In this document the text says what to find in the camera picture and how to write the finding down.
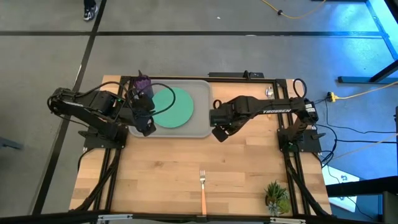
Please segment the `small plant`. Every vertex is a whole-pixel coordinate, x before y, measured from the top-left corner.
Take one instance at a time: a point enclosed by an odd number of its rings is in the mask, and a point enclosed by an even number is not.
[[[268,185],[266,192],[266,205],[272,216],[279,216],[290,211],[290,200],[286,188],[275,181]]]

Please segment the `gray tray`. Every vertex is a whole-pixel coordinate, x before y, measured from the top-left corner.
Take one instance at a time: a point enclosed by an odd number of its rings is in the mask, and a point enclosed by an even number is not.
[[[193,100],[192,117],[177,128],[163,128],[155,123],[156,131],[145,138],[204,138],[211,133],[209,110],[213,102],[211,86],[203,80],[152,80],[152,83],[163,83],[169,87],[178,87],[187,91]],[[154,85],[154,93],[164,89]],[[135,127],[129,127],[130,133],[136,137],[144,137]]]

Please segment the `fork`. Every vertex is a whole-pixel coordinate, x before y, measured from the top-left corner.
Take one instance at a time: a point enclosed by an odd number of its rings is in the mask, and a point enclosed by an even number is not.
[[[206,180],[206,171],[200,171],[200,183],[201,183],[201,212],[202,215],[206,215],[206,198],[205,198],[205,180]]]

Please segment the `yellow cable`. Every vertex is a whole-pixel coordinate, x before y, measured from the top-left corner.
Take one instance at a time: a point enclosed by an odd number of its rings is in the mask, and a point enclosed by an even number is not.
[[[265,0],[261,0],[262,2],[266,3],[269,7],[271,7],[273,10],[275,10],[276,12],[279,12],[279,10],[277,8],[275,8],[273,5],[271,5],[269,2],[265,1]],[[314,9],[312,9],[311,11],[307,12],[306,14],[302,15],[302,16],[288,16],[286,14],[284,14],[283,12],[281,12],[281,15],[284,17],[287,17],[289,19],[301,19],[313,12],[315,12],[316,10],[318,10],[319,7],[322,6],[323,3],[325,3],[326,0],[323,0],[319,5],[317,5]]]
[[[360,148],[358,148],[358,149],[355,149],[355,150],[352,150],[352,151],[350,151],[350,152],[344,153],[344,154],[342,154],[342,155],[340,155],[340,156],[338,156],[338,157],[334,157],[332,160],[341,158],[341,157],[343,157],[343,156],[347,156],[348,154],[351,154],[351,153],[354,153],[354,152],[358,152],[358,151],[367,149],[367,148],[369,148],[369,147],[371,147],[371,146],[375,146],[375,145],[377,145],[377,144],[383,143],[383,142],[389,140],[390,138],[393,138],[393,137],[396,137],[396,136],[398,136],[398,133],[397,133],[397,134],[393,134],[392,136],[389,136],[388,138],[385,138],[385,139],[383,139],[383,140],[381,140],[381,141],[378,141],[378,142],[376,142],[376,143],[368,144],[368,145],[365,145],[365,146],[360,147]]]
[[[382,86],[382,87],[377,88],[377,89],[374,89],[374,90],[365,91],[365,92],[363,92],[363,93],[358,93],[358,94],[355,94],[355,95],[352,95],[352,96],[339,97],[339,96],[336,96],[336,95],[335,95],[335,99],[336,99],[336,100],[347,100],[347,99],[354,98],[354,97],[357,97],[357,96],[361,96],[361,95],[364,95],[364,94],[367,94],[367,93],[370,93],[370,92],[373,92],[373,91],[377,91],[377,90],[381,90],[381,89],[383,89],[383,88],[387,88],[387,87],[392,86],[392,85],[395,85],[395,84],[397,84],[397,83],[398,83],[398,81],[393,82],[393,83],[390,83],[390,84],[388,84],[388,85]]]

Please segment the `gray floor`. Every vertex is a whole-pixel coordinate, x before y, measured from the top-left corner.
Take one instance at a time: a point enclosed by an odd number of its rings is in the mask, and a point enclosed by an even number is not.
[[[275,1],[293,16],[317,5],[307,0]],[[385,6],[374,4],[377,11]],[[81,0],[0,0],[0,31],[91,30],[82,21]],[[391,15],[380,13],[392,43],[398,46]],[[270,30],[377,31],[363,3],[326,3],[311,17],[278,17],[257,0],[108,1],[99,30]],[[23,150],[0,149],[0,217],[30,213],[59,126],[45,101],[57,87],[71,87],[88,37],[0,36],[0,136],[24,144]],[[208,72],[263,72],[269,78],[303,78],[311,100],[328,91],[339,96],[366,91],[373,85],[337,84],[340,75],[371,76],[393,62],[377,37],[97,37],[81,91],[101,82],[103,75],[206,76]],[[330,123],[360,130],[395,131],[396,86],[330,105]],[[325,106],[319,104],[320,124]],[[70,124],[50,186],[44,212],[67,211],[83,138]],[[325,130],[324,150],[333,136]],[[341,139],[386,138],[336,130]],[[339,143],[336,155],[363,144]],[[396,147],[379,145],[331,162],[333,167],[365,179],[397,174]]]

